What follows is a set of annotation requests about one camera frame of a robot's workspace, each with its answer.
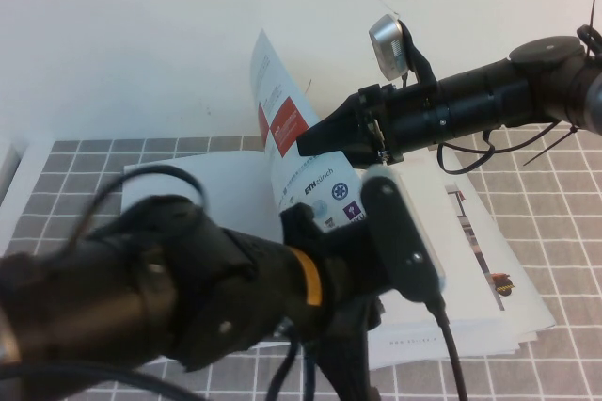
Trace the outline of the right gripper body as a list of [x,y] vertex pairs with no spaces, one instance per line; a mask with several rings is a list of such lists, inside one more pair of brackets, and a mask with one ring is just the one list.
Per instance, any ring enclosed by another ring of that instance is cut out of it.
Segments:
[[452,132],[447,101],[451,89],[447,79],[432,85],[394,88],[372,85],[349,97],[357,131],[349,150],[356,168],[376,163],[401,162],[407,152],[436,143]]

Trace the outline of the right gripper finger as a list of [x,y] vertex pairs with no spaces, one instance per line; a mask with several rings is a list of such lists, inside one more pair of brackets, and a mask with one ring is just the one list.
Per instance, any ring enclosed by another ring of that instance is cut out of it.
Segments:
[[349,96],[334,112],[332,112],[328,117],[321,121],[329,121],[329,122],[344,122],[344,121],[354,121],[358,124],[358,119],[356,115],[358,106],[358,95],[354,94]]
[[354,121],[320,121],[297,138],[297,150],[301,156],[317,156],[341,151],[346,156],[362,155],[361,133]]

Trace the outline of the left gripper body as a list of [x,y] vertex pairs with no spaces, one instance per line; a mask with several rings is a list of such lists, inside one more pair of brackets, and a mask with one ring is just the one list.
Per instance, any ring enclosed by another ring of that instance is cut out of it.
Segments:
[[379,400],[371,384],[368,333],[381,325],[384,306],[364,274],[364,264],[328,262],[333,316],[321,337],[321,371],[340,400]]

